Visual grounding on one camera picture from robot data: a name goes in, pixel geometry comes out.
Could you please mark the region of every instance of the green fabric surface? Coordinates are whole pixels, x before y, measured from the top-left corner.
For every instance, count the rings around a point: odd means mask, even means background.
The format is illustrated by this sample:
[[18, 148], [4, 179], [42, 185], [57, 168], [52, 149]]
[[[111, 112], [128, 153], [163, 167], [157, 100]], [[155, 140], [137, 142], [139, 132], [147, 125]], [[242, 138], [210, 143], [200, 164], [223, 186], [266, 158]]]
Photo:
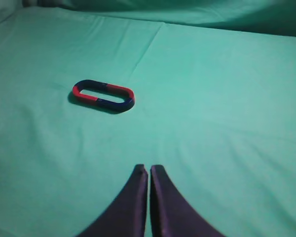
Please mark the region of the green fabric surface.
[[[83, 79], [136, 104], [76, 105]], [[227, 237], [296, 237], [296, 38], [58, 8], [1, 23], [0, 237], [75, 236], [137, 163]]]
[[105, 16], [296, 36], [296, 0], [26, 0]]
[[22, 0], [0, 0], [0, 22], [22, 7]]

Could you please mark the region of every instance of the green cloth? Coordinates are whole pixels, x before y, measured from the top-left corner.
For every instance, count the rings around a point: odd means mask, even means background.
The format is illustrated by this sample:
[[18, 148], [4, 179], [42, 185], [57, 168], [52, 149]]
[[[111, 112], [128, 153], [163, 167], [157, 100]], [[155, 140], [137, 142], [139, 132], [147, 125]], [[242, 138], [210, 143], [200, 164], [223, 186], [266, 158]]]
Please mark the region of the green cloth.
[[0, 23], [22, 7], [22, 0], [0, 0]]
[[296, 36], [296, 0], [27, 1], [119, 18]]
[[[136, 104], [76, 105], [83, 79]], [[58, 8], [1, 23], [0, 237], [75, 236], [137, 163], [228, 237], [296, 237], [296, 38]]]

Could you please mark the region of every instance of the dark pointed tip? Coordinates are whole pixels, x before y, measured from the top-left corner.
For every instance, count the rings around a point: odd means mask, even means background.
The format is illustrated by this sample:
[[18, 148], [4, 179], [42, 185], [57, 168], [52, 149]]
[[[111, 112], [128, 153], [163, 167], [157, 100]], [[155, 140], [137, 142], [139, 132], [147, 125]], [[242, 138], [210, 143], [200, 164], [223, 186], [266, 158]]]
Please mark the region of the dark pointed tip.
[[151, 167], [150, 219], [154, 237], [223, 237], [184, 199], [162, 165]]
[[148, 173], [137, 164], [110, 206], [77, 237], [144, 237], [147, 189]]

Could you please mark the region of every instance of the u-shaped magnet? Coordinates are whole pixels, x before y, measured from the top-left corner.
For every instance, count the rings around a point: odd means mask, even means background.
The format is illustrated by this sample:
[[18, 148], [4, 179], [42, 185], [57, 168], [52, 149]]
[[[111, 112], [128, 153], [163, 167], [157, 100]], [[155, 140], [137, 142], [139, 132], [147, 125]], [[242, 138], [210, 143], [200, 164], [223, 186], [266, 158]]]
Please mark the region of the u-shaped magnet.
[[[112, 95], [125, 97], [122, 103], [104, 100], [95, 96], [82, 94], [84, 89], [96, 90], [99, 92], [108, 92]], [[101, 108], [109, 109], [116, 112], [124, 112], [131, 109], [135, 104], [134, 92], [126, 87], [103, 83], [95, 80], [82, 80], [76, 83], [73, 87], [73, 94], [77, 100]]]

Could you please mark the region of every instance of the red and blue magnet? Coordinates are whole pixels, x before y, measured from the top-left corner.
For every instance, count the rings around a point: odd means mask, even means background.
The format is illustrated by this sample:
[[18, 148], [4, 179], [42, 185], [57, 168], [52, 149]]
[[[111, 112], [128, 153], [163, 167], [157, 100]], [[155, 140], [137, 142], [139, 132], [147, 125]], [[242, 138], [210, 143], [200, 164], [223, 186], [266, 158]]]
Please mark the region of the red and blue magnet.
[[[111, 95], [125, 97], [125, 101], [117, 103], [109, 100], [104, 100], [95, 96], [82, 94], [82, 90], [95, 90], [106, 92]], [[124, 112], [131, 109], [135, 104], [134, 92], [126, 87], [103, 83], [95, 80], [82, 80], [73, 87], [73, 94], [77, 100], [101, 108], [109, 109], [116, 112]]]

